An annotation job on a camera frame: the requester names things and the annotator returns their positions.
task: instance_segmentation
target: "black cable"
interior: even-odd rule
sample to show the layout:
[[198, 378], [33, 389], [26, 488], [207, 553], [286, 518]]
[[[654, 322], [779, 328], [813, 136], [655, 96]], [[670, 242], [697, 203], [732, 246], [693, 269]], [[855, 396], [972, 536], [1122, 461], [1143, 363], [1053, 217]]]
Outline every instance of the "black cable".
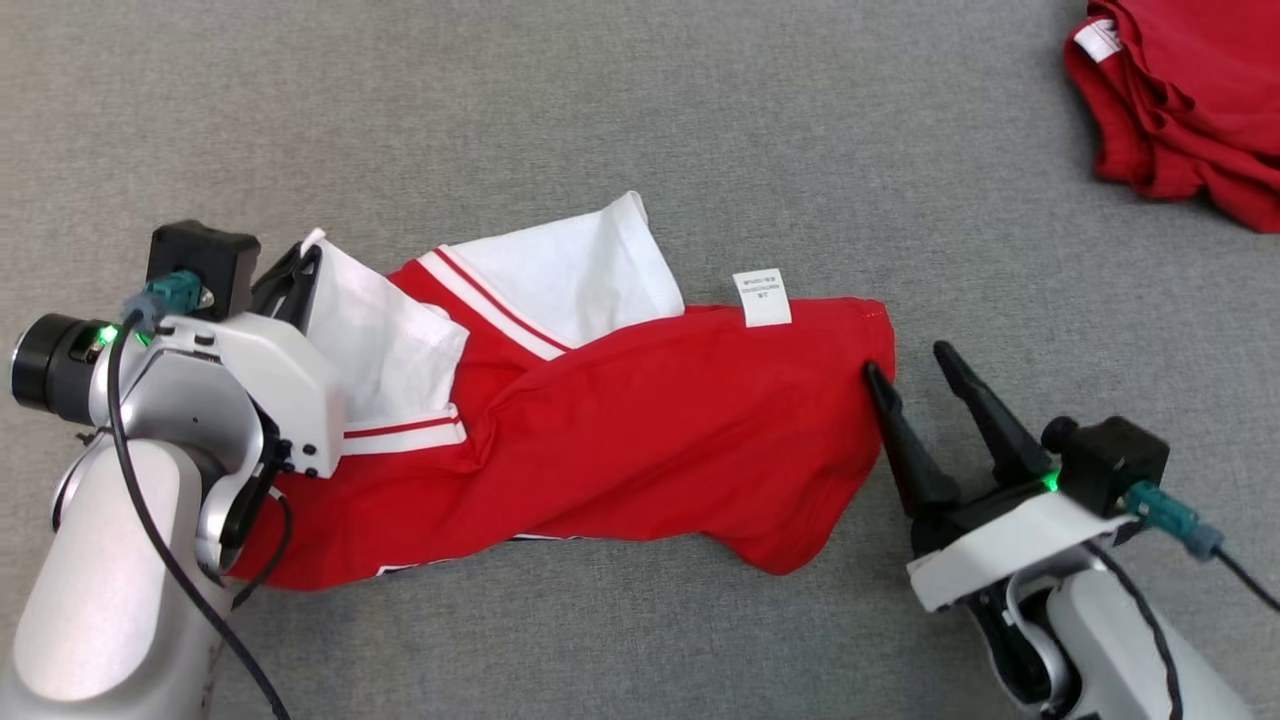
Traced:
[[284, 512], [284, 532], [280, 533], [280, 542], [275, 546], [275, 555], [266, 561], [262, 571], [250, 580], [241, 592], [236, 593], [236, 600], [232, 601], [232, 610], [237, 610], [241, 605], [244, 605], [250, 596], [253, 594], [253, 591], [271, 577], [280, 560], [284, 560], [284, 551], [289, 547], [289, 539], [293, 537], [293, 511], [289, 510], [289, 503], [284, 500], [284, 496], [278, 496], [275, 501], [280, 503], [280, 511]]
[[1142, 591], [1138, 589], [1138, 585], [1134, 584], [1133, 579], [1129, 578], [1129, 574], [1124, 571], [1124, 568], [1115, 559], [1092, 542], [1084, 543], [1084, 547], [1097, 556], [1107, 566], [1107, 570], [1111, 570], [1111, 574], [1120, 580], [1120, 585], [1129, 593], [1129, 597], [1138, 603], [1138, 612], [1151, 628], [1151, 634], [1156, 638], [1156, 652], [1165, 664], [1165, 684], [1169, 687], [1169, 720], [1183, 720], [1183, 693], [1178, 688], [1178, 667], [1174, 666], [1174, 653], [1169, 651], [1169, 641], [1165, 639], [1165, 630], [1160, 626], [1160, 620], [1156, 620], [1156, 614], [1147, 605], [1147, 598], [1143, 597]]
[[146, 532], [147, 539], [151, 541], [156, 555], [160, 556], [164, 566], [169, 569], [169, 574], [177, 580], [178, 587], [182, 588], [182, 592], [187, 593], [192, 605], [200, 610], [201, 615], [218, 630], [223, 641], [230, 646], [236, 657], [239, 657], [241, 662], [244, 664], [244, 669], [253, 676], [253, 682], [257, 683], [262, 694], [266, 696], [266, 701], [271, 703], [271, 712], [278, 719], [288, 720], [289, 711], [284, 708], [284, 702], [275, 692], [275, 688], [271, 687], [271, 680], [266, 678], [266, 673], [262, 673], [257, 661], [250, 655], [248, 648], [236, 637], [236, 632], [209, 605], [205, 596], [200, 594], [200, 589], [196, 588], [191, 578], [187, 577], [187, 573], [178, 565], [178, 560], [174, 559], [173, 552], [169, 551], [169, 546], [165, 544], [164, 538], [160, 537], [160, 532], [156, 530], [151, 512], [147, 510], [146, 498], [142, 497], [142, 489], [138, 487], [137, 471], [133, 469], [133, 459], [129, 456], [128, 438], [124, 436], [124, 419], [120, 416], [120, 356], [125, 342], [128, 342], [133, 332], [133, 327], [141, 319], [141, 313], [129, 313], [129, 316], [124, 319], [120, 327], [120, 332], [116, 334], [115, 342], [111, 343], [111, 351], [106, 357], [106, 410], [111, 418], [111, 437], [115, 439], [115, 456], [120, 461], [120, 473], [124, 475], [124, 486], [129, 491], [129, 500], [133, 501], [133, 510], [138, 514], [138, 521], [142, 523], [142, 529]]
[[1228, 555], [1225, 550], [1222, 550], [1221, 547], [1215, 547], [1213, 557], [1221, 560], [1222, 565], [1226, 565], [1228, 570], [1235, 573], [1235, 577], [1239, 578], [1242, 583], [1244, 583], [1244, 587], [1249, 588], [1249, 591], [1252, 591], [1253, 594], [1258, 596], [1258, 600], [1261, 600], [1263, 605], [1270, 607], [1274, 612], [1280, 612], [1280, 601], [1276, 601], [1276, 597], [1270, 592], [1267, 592], [1267, 589], [1262, 587], [1262, 584], [1258, 583], [1253, 578], [1253, 575], [1249, 574], [1248, 570], [1242, 568], [1240, 564], [1236, 562], [1234, 557]]

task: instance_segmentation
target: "white sleeve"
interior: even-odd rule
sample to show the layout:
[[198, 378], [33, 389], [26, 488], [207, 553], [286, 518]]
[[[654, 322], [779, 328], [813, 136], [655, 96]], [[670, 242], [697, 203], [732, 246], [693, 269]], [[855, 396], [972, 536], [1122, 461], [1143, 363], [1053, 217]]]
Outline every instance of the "white sleeve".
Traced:
[[456, 418], [449, 392], [467, 331], [339, 250], [323, 231], [314, 231], [302, 251], [312, 245], [324, 254], [306, 336], [342, 375], [351, 446], [344, 452], [412, 450], [416, 441], [384, 436], [425, 436], [424, 427], [438, 424], [433, 419]]
[[440, 250], [567, 347], [685, 311], [635, 192], [598, 213]]

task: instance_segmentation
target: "gray fabric surface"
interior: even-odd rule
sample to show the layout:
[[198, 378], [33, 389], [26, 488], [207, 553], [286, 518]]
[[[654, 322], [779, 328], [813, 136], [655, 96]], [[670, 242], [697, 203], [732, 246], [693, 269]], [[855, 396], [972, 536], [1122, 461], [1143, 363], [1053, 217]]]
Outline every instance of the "gray fabric surface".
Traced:
[[[1280, 241], [1091, 177], [1060, 50], [1083, 5], [8, 0], [0, 337], [111, 313], [173, 219], [264, 259], [323, 225], [390, 270], [636, 190], [690, 301], [773, 265], [884, 300], [908, 410], [970, 487], [940, 337], [1037, 429], [1161, 434], [1167, 487], [1280, 587]], [[0, 402], [5, 650], [70, 432]], [[1011, 716], [966, 619], [914, 601], [906, 528], [882, 465], [787, 578], [700, 538], [513, 543], [233, 623], [296, 717]], [[1119, 555], [1280, 716], [1280, 623], [1166, 538]], [[215, 717], [269, 716], [229, 657], [219, 683]]]

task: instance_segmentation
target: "clothing label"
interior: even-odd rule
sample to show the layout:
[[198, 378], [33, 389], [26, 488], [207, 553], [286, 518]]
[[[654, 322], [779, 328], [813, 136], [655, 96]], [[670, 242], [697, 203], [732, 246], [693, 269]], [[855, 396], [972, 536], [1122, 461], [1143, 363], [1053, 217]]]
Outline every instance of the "clothing label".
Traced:
[[1080, 32], [1075, 33], [1075, 44], [1083, 47], [1094, 63], [1106, 60], [1120, 51], [1116, 22], [1107, 18], [1082, 27]]
[[746, 327], [787, 325], [791, 323], [791, 304], [787, 302], [787, 288], [782, 284], [782, 273], [754, 270], [735, 273], [733, 284], [742, 296], [742, 311], [746, 314]]

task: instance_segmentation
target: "striped trim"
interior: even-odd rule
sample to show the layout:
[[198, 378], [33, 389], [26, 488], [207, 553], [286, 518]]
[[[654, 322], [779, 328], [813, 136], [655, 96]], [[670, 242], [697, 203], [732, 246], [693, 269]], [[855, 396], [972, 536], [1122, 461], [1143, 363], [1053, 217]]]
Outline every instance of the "striped trim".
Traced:
[[342, 437], [343, 455], [379, 455], [384, 452], [410, 452], [467, 439], [466, 429], [458, 420], [457, 409], [451, 406], [444, 414], [422, 418], [398, 425], [360, 428], [348, 425]]
[[479, 313], [498, 332], [543, 360], [553, 360], [572, 348], [570, 343], [539, 327], [536, 322], [512, 307], [509, 302], [504, 302], [477, 273], [468, 272], [462, 259], [448, 246], [436, 247], [420, 258], [419, 263], [445, 290]]

